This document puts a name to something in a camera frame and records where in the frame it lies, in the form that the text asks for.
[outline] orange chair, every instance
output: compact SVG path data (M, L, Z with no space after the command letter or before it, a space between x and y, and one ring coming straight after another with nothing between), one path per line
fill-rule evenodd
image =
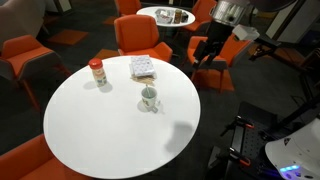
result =
M193 53L195 52L198 44L200 41L206 41L207 37L201 37L201 36L192 36L188 45L187 49L187 59L189 59L189 62L193 64L195 58L193 56ZM228 67L233 66L247 51L250 47L251 41L237 41L235 40L235 35L231 34L227 41L224 43L220 54L214 58L212 61L212 64L210 68L215 69L220 72L220 89L219 92L222 92L222 83L223 83L223 74L224 71L228 69ZM207 60L208 56L204 58L204 60L201 62L205 62ZM192 74L191 80L194 81L194 78L196 76L196 72Z
M56 67L67 76L71 75L62 65L60 56L44 47L31 35L9 39L3 43L0 56L0 76L21 82L38 111L40 106L26 79L49 67Z
M120 55L145 55L169 62L172 49L159 41L156 21L151 16L128 15L115 20Z
M136 14L141 9L140 0L115 0L115 3L119 17Z
M91 180L63 165L41 134L0 156L3 180Z
M217 2L215 0L198 0L192 8L192 14L196 18L195 21L192 24L179 28L175 38L178 36L181 29L185 29L189 33L194 33L197 32L202 25L210 23L212 17L209 13L216 4Z

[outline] jar with red lid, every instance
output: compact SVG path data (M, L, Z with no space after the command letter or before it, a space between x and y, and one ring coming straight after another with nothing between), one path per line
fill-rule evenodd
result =
M99 58L93 58L89 61L89 66L92 70L93 77L98 87L107 83L107 77L103 69L103 63Z

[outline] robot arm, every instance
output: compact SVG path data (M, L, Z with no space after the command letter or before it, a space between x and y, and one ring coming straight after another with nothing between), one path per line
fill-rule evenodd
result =
M220 53L224 42L231 33L236 35L237 40L255 40L259 37L259 33L255 28L238 24L250 4L254 5L258 10L274 12L289 6L295 1L219 0L210 12L213 20L207 31L208 39L206 42L200 41L193 54L195 57L193 67L198 69L202 59L208 55L206 64L210 65L214 57Z

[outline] white round table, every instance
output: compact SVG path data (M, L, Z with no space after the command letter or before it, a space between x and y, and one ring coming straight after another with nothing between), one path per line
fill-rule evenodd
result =
M140 15L148 15L148 16L152 16L153 18L156 19L156 11L158 9L165 9L165 10L176 10L177 8L173 8L173 7L166 7L166 6L152 6L152 7L146 7L146 8L142 8L140 9L137 14ZM186 26L189 25L191 23L193 23L195 21L195 17L192 13L190 13L189 11L183 10L181 9L182 12L185 12L188 14L188 21L187 22L183 22L183 23L179 23L179 24L174 24L173 22L170 24L165 24L165 23L158 23L158 26L163 26L163 27L182 27L182 26Z
M141 102L145 84L130 78L130 56L103 60L103 87L88 66L61 84L48 103L44 135L63 164L91 177L129 178L161 167L187 146L199 123L198 93L179 69L151 60L156 113Z

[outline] cable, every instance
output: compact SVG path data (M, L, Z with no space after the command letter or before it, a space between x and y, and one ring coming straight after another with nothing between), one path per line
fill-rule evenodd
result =
M251 12L249 14L249 26L252 27L252 15L253 15L254 7L252 6Z

